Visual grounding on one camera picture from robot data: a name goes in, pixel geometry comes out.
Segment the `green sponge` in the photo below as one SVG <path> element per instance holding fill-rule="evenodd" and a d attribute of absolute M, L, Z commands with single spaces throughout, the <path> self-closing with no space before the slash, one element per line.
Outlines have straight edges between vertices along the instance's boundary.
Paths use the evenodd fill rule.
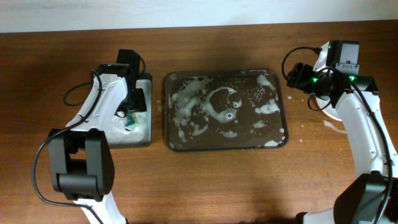
<path fill-rule="evenodd" d="M 139 122 L 135 113 L 127 113 L 126 122 L 124 123 L 124 126 L 129 131 L 139 126 Z"/>

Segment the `white plate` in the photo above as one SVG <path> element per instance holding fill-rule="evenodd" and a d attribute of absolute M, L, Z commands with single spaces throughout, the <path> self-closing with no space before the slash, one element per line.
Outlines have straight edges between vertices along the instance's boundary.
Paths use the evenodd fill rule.
<path fill-rule="evenodd" d="M 323 100 L 321 98 L 315 98 L 316 104 L 319 109 L 322 109 L 322 113 L 328 116 L 331 119 L 336 121 L 341 121 L 341 118 L 338 116 L 336 110 L 332 107 L 332 104 L 328 104 L 329 100 Z"/>

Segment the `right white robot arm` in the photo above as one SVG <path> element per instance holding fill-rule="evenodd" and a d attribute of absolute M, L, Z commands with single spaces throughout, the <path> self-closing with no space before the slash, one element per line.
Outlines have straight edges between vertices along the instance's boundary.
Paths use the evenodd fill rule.
<path fill-rule="evenodd" d="M 380 110 L 373 77 L 359 74 L 359 42 L 331 40 L 311 49 L 315 65 L 301 62 L 283 77 L 290 88 L 335 109 L 348 136 L 356 180 L 321 212 L 301 212 L 296 223 L 397 223 L 397 152 Z"/>

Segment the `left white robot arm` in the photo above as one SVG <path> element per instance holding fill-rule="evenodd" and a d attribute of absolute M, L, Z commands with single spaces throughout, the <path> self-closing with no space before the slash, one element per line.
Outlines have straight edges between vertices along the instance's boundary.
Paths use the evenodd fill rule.
<path fill-rule="evenodd" d="M 52 186 L 81 207 L 90 223 L 127 223 L 111 189 L 112 149 L 152 141 L 152 77 L 123 63 L 92 71 L 91 90 L 65 129 L 48 143 Z"/>

